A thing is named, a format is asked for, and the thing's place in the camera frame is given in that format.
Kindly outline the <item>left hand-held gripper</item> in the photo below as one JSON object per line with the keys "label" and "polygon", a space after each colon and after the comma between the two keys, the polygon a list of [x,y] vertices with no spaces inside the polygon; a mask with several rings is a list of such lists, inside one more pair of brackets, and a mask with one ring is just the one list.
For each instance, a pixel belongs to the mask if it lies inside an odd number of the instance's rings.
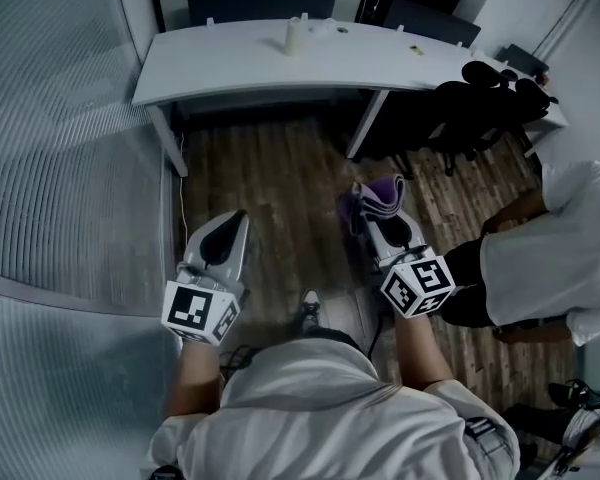
{"label": "left hand-held gripper", "polygon": [[241,313],[251,222],[242,209],[221,214],[189,238],[176,279],[166,284],[161,324],[187,341],[219,345]]}

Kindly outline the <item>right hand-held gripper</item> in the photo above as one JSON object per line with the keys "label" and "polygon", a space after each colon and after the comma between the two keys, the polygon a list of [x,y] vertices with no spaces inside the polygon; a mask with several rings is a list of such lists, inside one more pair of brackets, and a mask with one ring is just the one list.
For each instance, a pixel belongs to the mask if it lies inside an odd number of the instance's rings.
{"label": "right hand-held gripper", "polygon": [[352,223],[364,215],[365,238],[382,276],[379,292],[405,319],[437,311],[456,290],[444,258],[426,242],[419,224],[403,211],[389,219],[378,215],[378,198],[367,185],[352,187]]}

